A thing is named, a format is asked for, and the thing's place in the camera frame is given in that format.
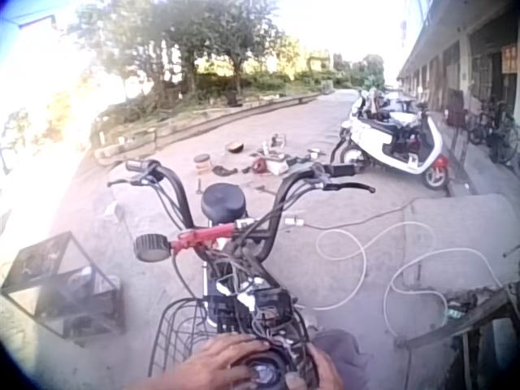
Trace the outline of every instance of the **parked motorcycle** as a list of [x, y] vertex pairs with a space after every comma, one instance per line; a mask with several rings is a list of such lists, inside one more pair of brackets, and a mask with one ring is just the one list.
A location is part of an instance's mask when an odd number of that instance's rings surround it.
[[[190, 298], [171, 303], [162, 313], [149, 363], [149, 376], [163, 372], [187, 359], [200, 342], [223, 332], [255, 335], [267, 340], [265, 353], [246, 357], [243, 362], [258, 372], [259, 388], [285, 389], [285, 373], [297, 372], [307, 388], [317, 388], [318, 376], [306, 343], [305, 322], [295, 307], [297, 299], [263, 267], [269, 256], [282, 212], [303, 195], [314, 190], [375, 190], [359, 183], [336, 183], [332, 179], [353, 176], [352, 165], [322, 165], [292, 173], [285, 178], [275, 196], [272, 209], [260, 219], [252, 219], [246, 210], [245, 196], [232, 184], [213, 184], [202, 194], [202, 213], [209, 227], [193, 222], [189, 203], [179, 177], [159, 161], [132, 160], [128, 171], [137, 175], [110, 182], [148, 186], [154, 189], [165, 211], [184, 230], [173, 241], [161, 234], [139, 236], [134, 242], [136, 257], [143, 262], [171, 259]], [[167, 182], [176, 201], [162, 187]], [[196, 297], [176, 267], [176, 255], [194, 249], [204, 262], [204, 296]]]
[[433, 190], [449, 182], [448, 159], [441, 154], [442, 136], [427, 114], [426, 103], [389, 98], [377, 113], [364, 115], [367, 103], [360, 97], [350, 118], [340, 130], [340, 141], [331, 154], [331, 163], [340, 152], [342, 163], [364, 168], [370, 165], [394, 167], [413, 175], [422, 175]]

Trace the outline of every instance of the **white scooter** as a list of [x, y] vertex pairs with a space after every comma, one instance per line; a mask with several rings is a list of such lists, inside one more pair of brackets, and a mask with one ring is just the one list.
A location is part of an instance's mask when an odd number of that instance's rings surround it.
[[[350, 119], [341, 125], [331, 162], [346, 143], [340, 152], [342, 163], [394, 167], [422, 175], [429, 189], [444, 189], [449, 182], [448, 159], [441, 154], [442, 136], [427, 114], [426, 103], [419, 103], [418, 112], [413, 112], [414, 101], [389, 99], [377, 112], [369, 109], [367, 113], [370, 99], [360, 96], [353, 104]], [[373, 110], [374, 102], [368, 106]]]

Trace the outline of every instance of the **hand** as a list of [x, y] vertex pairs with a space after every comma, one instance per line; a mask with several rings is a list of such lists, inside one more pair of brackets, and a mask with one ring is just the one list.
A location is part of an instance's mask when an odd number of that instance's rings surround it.
[[331, 357], [311, 343], [307, 346], [318, 368], [319, 390], [343, 390], [343, 381]]
[[235, 382], [251, 379], [255, 374], [246, 366], [231, 364], [269, 348], [251, 335], [223, 334], [208, 341], [186, 362], [163, 377], [149, 379], [132, 390], [220, 390]]

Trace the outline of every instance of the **handlebar grip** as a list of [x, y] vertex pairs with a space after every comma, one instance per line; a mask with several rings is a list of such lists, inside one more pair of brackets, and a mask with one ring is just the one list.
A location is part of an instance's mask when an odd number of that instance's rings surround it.
[[127, 171], [130, 172], [143, 172], [149, 166], [149, 162], [146, 160], [127, 160], [124, 166]]
[[354, 165], [339, 164], [330, 165], [328, 175], [330, 177], [343, 177], [356, 175], [356, 167]]

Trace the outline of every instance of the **building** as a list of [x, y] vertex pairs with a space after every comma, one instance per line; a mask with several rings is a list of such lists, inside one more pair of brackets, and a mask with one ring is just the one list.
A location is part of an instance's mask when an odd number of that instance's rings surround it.
[[409, 94], [446, 107], [450, 89], [466, 108], [493, 96], [520, 123], [517, 0], [405, 0], [405, 63], [398, 79]]

